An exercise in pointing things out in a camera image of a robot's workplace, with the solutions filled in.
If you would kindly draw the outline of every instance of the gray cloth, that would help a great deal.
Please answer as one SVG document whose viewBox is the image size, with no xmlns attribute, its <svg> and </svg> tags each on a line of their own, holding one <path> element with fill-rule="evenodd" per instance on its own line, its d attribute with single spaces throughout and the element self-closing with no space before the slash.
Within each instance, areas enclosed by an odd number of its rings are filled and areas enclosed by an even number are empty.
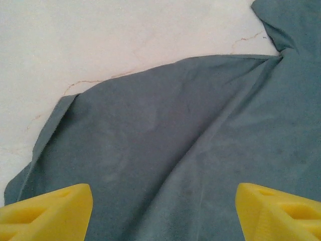
<svg viewBox="0 0 321 241">
<path fill-rule="evenodd" d="M 321 201 L 321 2 L 257 0 L 280 56 L 207 56 L 62 98 L 6 204 L 89 183 L 86 240 L 244 240 L 251 182 Z"/>
</svg>

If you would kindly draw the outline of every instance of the white floor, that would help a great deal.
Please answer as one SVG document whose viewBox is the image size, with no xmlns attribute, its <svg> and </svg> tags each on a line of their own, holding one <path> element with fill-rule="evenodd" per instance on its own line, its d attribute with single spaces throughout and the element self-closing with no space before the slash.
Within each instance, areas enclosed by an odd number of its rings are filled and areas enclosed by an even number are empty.
<svg viewBox="0 0 321 241">
<path fill-rule="evenodd" d="M 0 206 L 60 97 L 191 56 L 277 55 L 252 2 L 2 1 Z"/>
</svg>

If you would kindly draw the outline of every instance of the white marble surface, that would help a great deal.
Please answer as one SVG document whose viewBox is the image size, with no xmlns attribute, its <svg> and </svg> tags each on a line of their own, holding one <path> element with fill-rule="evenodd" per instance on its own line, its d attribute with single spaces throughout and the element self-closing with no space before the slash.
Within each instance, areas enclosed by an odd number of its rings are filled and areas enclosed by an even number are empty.
<svg viewBox="0 0 321 241">
<path fill-rule="evenodd" d="M 64 95 L 199 55 L 277 55 L 253 0 L 0 4 L 0 206 Z"/>
</svg>

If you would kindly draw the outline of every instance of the yellow plastic piece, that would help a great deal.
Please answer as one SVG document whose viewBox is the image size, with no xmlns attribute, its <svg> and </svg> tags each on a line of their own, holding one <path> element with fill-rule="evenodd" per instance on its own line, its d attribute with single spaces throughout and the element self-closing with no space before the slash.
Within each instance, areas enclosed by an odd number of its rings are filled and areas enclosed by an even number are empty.
<svg viewBox="0 0 321 241">
<path fill-rule="evenodd" d="M 321 203 L 241 183 L 236 210 L 246 241 L 320 241 Z"/>
<path fill-rule="evenodd" d="M 87 184 L 0 208 L 0 241 L 84 241 L 92 210 Z"/>
</svg>

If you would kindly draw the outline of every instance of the crack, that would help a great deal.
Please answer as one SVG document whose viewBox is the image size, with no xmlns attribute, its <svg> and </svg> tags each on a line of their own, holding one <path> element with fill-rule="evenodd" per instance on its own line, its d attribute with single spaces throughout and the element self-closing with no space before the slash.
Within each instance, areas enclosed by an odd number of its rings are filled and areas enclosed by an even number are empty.
<svg viewBox="0 0 321 241">
<path fill-rule="evenodd" d="M 30 129 L 31 124 L 32 124 L 35 120 L 39 119 L 42 115 L 43 115 L 43 114 L 39 114 L 39 115 L 37 115 L 35 118 L 33 118 L 33 119 L 30 121 L 29 125 L 27 126 L 26 130 L 28 131 L 28 130 Z"/>
<path fill-rule="evenodd" d="M 241 42 L 241 41 L 247 41 L 247 40 L 250 40 L 250 39 L 255 39 L 258 35 L 260 35 L 260 34 L 262 34 L 262 33 L 263 33 L 263 31 L 261 31 L 261 32 L 255 34 L 255 35 L 253 35 L 252 37 L 241 38 L 241 39 L 235 41 L 235 43 L 232 45 L 232 52 L 231 52 L 231 54 L 234 54 L 234 53 L 235 53 L 236 45 L 237 45 L 239 42 Z"/>
<path fill-rule="evenodd" d="M 141 57 L 139 56 L 138 52 L 145 47 L 154 37 L 155 37 L 156 33 L 153 31 L 152 34 L 150 36 L 148 36 L 143 42 L 142 44 L 140 44 L 137 48 L 135 48 L 132 53 L 134 54 L 134 56 L 136 57 L 136 59 L 138 59 L 139 62 L 143 63 L 144 61 L 141 59 Z"/>
<path fill-rule="evenodd" d="M 131 74 L 135 69 L 131 69 L 129 71 L 126 71 L 126 72 L 123 72 L 123 73 L 120 73 L 120 74 L 115 74 L 115 75 L 111 75 L 107 80 L 110 80 L 110 79 L 114 79 L 114 78 L 118 78 L 118 77 L 122 77 L 122 76 L 125 76 L 125 75 L 128 75 L 128 74 Z M 64 91 L 64 93 L 62 94 L 61 97 L 64 97 L 66 96 L 67 92 L 74 86 L 78 85 L 78 84 L 81 84 L 81 83 L 101 83 L 101 82 L 104 82 L 106 81 L 106 79 L 104 80 L 93 80 L 93 81 L 89 81 L 89 80 L 82 80 L 82 81 L 78 81 L 76 83 L 73 83 L 71 85 L 68 86 L 68 88 Z"/>
<path fill-rule="evenodd" d="M 122 76 L 125 76 L 125 75 L 129 75 L 131 74 L 132 72 L 134 72 L 135 69 L 131 69 L 127 72 L 124 72 L 124 73 L 120 73 L 120 74 L 114 74 L 112 75 L 109 79 L 114 79 L 114 78 L 118 78 L 118 77 L 122 77 Z"/>
<path fill-rule="evenodd" d="M 82 81 L 78 81 L 76 83 L 73 83 L 71 85 L 68 86 L 68 88 L 65 90 L 65 92 L 62 94 L 62 97 L 66 96 L 66 93 L 68 92 L 68 90 L 70 90 L 72 87 L 74 87 L 77 84 L 81 84 L 81 83 L 100 83 L 103 80 L 94 80 L 94 81 L 88 81 L 88 80 L 82 80 Z"/>
</svg>

